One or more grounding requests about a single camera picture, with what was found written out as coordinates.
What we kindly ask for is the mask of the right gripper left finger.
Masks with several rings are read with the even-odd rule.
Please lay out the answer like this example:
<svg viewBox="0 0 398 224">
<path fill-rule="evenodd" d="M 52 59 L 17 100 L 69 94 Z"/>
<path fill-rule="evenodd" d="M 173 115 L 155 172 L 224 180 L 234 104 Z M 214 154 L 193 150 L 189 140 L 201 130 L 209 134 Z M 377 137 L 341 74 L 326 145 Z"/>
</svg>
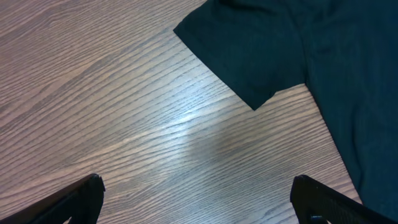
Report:
<svg viewBox="0 0 398 224">
<path fill-rule="evenodd" d="M 90 174 L 54 194 L 1 220 L 1 224 L 95 224 L 104 201 L 105 186 Z"/>
</svg>

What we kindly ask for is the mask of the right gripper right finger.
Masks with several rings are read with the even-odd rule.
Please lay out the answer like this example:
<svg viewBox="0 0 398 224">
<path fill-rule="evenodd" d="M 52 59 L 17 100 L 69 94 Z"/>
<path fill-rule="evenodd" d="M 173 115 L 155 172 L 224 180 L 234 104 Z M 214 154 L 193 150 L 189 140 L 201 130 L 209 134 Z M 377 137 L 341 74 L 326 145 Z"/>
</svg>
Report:
<svg viewBox="0 0 398 224">
<path fill-rule="evenodd" d="M 290 202 L 300 224 L 397 224 L 307 175 L 294 178 Z"/>
</svg>

